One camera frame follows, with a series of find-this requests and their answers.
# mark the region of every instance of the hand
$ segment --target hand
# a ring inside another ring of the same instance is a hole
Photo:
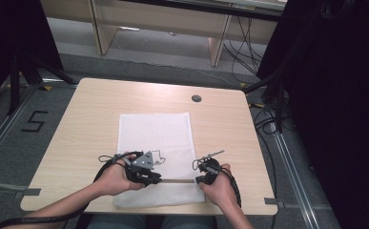
[[[119,159],[117,162],[126,166],[123,159]],[[110,166],[94,185],[98,186],[101,196],[115,196],[128,190],[139,190],[145,187],[142,183],[133,183],[129,181],[125,174],[125,169],[118,164]]]
[[[231,172],[231,166],[229,164],[223,164],[221,167]],[[222,173],[217,175],[213,184],[199,183],[199,187],[205,193],[208,200],[219,208],[228,204],[236,204],[235,191],[229,179]]]

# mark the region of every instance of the table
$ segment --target table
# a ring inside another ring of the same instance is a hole
[[[193,102],[193,95],[201,96]],[[102,163],[116,152],[120,114],[190,113],[196,157],[224,149],[215,158],[232,166],[246,215],[273,215],[274,194],[241,91],[167,84],[84,78],[51,140],[30,188],[39,196],[24,197],[22,209],[34,211],[87,185]],[[86,212],[220,215],[211,202],[157,208],[123,209],[113,197],[98,198]]]

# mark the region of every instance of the person's right hand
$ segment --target person's right hand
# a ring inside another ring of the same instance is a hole
[[[223,164],[221,167],[231,172],[231,166],[229,164]],[[237,204],[235,191],[231,186],[230,180],[222,173],[217,175],[213,184],[199,183],[199,187],[205,193],[208,200],[220,208],[228,204]]]

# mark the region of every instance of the forearm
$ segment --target forearm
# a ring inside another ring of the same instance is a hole
[[[243,211],[241,211],[241,208],[236,203],[225,204],[219,206],[219,208],[235,229],[254,229],[250,221],[246,218]]]
[[[58,217],[73,213],[92,200],[101,196],[100,189],[91,184],[84,189],[81,189],[65,198],[58,200],[57,202],[48,205],[36,212],[26,215],[26,218],[45,218],[45,217]],[[6,228],[57,228],[62,222],[59,223],[41,223],[31,225],[17,225]]]

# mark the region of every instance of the white towel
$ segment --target white towel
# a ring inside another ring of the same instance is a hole
[[[160,151],[166,160],[155,165],[153,172],[161,178],[195,179],[195,148],[190,115],[186,114],[122,114],[119,118],[117,153]],[[162,161],[153,152],[154,161]],[[196,183],[159,183],[139,191],[128,191],[114,197],[118,207],[155,207],[205,201]]]

